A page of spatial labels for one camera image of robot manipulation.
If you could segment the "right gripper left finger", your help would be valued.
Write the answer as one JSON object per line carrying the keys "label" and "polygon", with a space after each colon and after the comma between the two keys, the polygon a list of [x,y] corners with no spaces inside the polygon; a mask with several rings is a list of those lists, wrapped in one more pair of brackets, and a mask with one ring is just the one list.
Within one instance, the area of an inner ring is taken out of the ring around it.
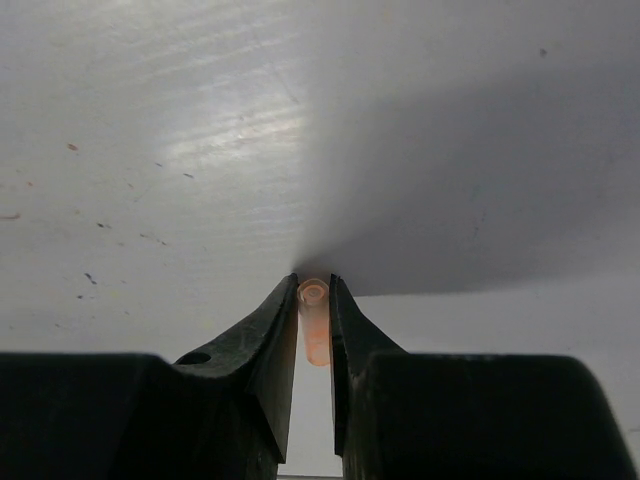
{"label": "right gripper left finger", "polygon": [[272,479],[285,460],[298,279],[215,339],[152,354],[3,353],[5,479]]}

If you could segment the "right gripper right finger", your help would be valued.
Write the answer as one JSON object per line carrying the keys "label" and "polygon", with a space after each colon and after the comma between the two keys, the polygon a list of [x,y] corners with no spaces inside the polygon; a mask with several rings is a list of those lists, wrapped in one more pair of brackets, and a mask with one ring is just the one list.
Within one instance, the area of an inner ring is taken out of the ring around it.
{"label": "right gripper right finger", "polygon": [[329,284],[334,449],[347,479],[634,479],[607,398],[557,355],[416,354]]}

